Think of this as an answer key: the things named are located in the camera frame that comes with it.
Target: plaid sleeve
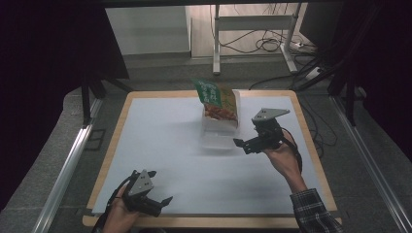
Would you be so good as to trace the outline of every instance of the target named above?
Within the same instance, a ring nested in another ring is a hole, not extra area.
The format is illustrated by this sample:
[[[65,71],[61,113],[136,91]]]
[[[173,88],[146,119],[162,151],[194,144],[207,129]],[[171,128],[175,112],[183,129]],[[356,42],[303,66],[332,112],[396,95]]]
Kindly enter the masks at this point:
[[[294,216],[301,232],[343,232],[342,225],[326,210],[315,188],[291,195]]]

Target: gray floor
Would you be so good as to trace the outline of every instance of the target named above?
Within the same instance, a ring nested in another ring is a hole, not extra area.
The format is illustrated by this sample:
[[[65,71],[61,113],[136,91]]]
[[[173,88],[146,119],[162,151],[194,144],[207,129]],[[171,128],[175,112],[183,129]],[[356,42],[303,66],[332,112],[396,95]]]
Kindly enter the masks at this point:
[[[303,16],[306,11],[306,3],[302,3],[299,17],[296,22],[295,30],[293,31],[292,40],[295,42],[301,42],[303,44],[312,43],[305,38],[299,32],[300,24],[303,20]],[[237,17],[237,16],[282,16],[282,15],[292,15],[296,10],[296,3],[279,3],[279,4],[232,4],[232,5],[221,5],[220,6],[220,17]],[[213,55],[213,45],[214,45],[214,31],[215,22],[211,20],[215,16],[215,6],[190,6],[189,13],[191,18],[191,55],[192,57],[210,57]],[[247,31],[222,31],[220,33],[219,39],[222,44],[227,44],[236,40],[237,38],[244,36],[245,34],[251,32]],[[274,30],[275,33],[283,35],[286,37],[288,34],[287,30]],[[275,33],[265,33],[264,31],[256,31],[248,34],[241,40],[230,43],[229,46],[236,48],[237,50],[231,50],[229,48],[221,47],[221,55],[241,55],[244,54],[241,51],[253,51],[251,54],[269,54],[273,52],[268,52],[266,50],[256,50],[256,43],[258,40],[264,38],[266,39],[277,39],[281,41],[281,37]],[[266,45],[265,48],[268,50],[274,50],[277,46],[271,44]]]
[[[207,78],[225,83],[232,88],[245,89],[255,82],[289,73],[282,56],[276,55],[226,58],[223,60],[222,74],[218,77],[212,75],[211,59],[189,59],[184,55],[170,54],[144,58],[128,56],[125,58],[125,63],[131,79],[123,82],[137,90],[194,89],[190,78]],[[256,88],[287,89],[291,83],[291,78],[275,79],[257,85]],[[82,216],[88,214],[86,203],[126,97],[124,91],[109,83],[104,84],[108,93],[93,128],[95,137],[102,132],[104,137],[101,141],[90,140],[87,143],[50,232],[90,231],[90,228],[82,225]],[[333,143],[333,135],[337,135],[336,144],[324,145],[324,151],[319,150],[319,154],[323,155],[321,161],[339,210],[338,214],[343,219],[345,231],[399,232],[388,207],[361,160],[360,153],[326,94],[327,84],[328,81],[318,83],[298,93],[298,97],[301,104],[310,111],[310,115],[305,112],[310,129],[315,128],[313,118],[324,138],[324,143]],[[8,206],[1,213],[0,232],[29,232],[33,229],[82,126],[81,106],[81,95],[78,89],[66,96],[64,110],[48,142]],[[357,129],[378,166],[407,213],[412,213],[412,184],[405,179],[412,175],[411,163],[363,109],[361,101],[356,103],[355,113]]]

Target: green snack package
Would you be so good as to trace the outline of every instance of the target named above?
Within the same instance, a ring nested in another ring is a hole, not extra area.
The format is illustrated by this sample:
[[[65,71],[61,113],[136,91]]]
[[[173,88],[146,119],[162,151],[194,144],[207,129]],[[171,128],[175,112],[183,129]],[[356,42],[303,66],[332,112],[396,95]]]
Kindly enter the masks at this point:
[[[193,79],[192,81],[200,102],[205,106],[206,117],[238,122],[236,97],[232,89],[202,79]]]

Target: metal frame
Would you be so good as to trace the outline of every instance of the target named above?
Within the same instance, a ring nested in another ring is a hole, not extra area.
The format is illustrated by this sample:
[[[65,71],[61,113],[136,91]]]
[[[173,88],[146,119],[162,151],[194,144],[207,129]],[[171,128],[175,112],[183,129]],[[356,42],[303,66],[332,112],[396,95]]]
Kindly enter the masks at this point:
[[[394,218],[399,231],[402,233],[412,232],[412,223],[409,219],[408,214],[405,212],[405,209],[397,198],[395,192],[388,184],[388,181],[385,179],[385,176],[382,174],[381,170],[376,164],[375,159],[373,159],[373,155],[370,153],[369,149],[364,143],[357,127],[353,126],[352,123],[346,118],[345,107],[343,106],[340,98],[330,97],[330,101],[335,107],[336,112],[339,114],[339,117],[349,134],[349,137],[357,147],[360,153],[360,158],[367,172],[369,173],[370,178],[375,183],[376,188],[378,189],[385,204],[391,212],[391,215]]]
[[[219,17],[220,5],[215,9],[215,44],[213,52],[213,74],[221,73],[221,44],[219,42],[220,31],[240,31],[240,30],[288,30],[285,43],[281,43],[280,48],[288,64],[291,73],[296,73],[297,69],[289,52],[291,40],[299,17],[300,6],[298,3],[293,15],[287,16],[247,16],[247,17]]]
[[[86,145],[88,136],[90,135],[91,129],[93,128],[97,113],[100,110],[103,101],[100,99],[95,99],[93,105],[91,106],[91,118],[89,125],[82,128],[70,149],[69,155],[61,168],[60,174],[54,183],[54,186],[49,194],[48,200],[43,207],[42,212],[40,212],[39,218],[33,228],[33,233],[48,232],[52,225],[55,213],[57,212],[58,206],[66,192],[67,186],[72,179],[73,173],[79,162],[80,156],[82,155],[83,149]]]

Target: human hand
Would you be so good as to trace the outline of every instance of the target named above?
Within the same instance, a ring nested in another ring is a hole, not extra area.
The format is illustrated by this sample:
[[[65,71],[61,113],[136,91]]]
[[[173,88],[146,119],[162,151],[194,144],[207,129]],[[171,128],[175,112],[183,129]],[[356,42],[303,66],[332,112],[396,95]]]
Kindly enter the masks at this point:
[[[286,130],[283,130],[283,133],[285,138],[295,145],[292,135]],[[266,153],[273,167],[285,177],[292,193],[307,189],[306,184],[300,175],[296,155],[287,144],[284,143],[275,150],[266,149],[263,150],[263,152]]]
[[[128,232],[139,216],[138,212],[130,212],[124,205],[124,202],[121,199],[124,190],[125,186],[119,190],[116,195],[117,198],[112,203],[112,208],[103,227],[103,233]]]

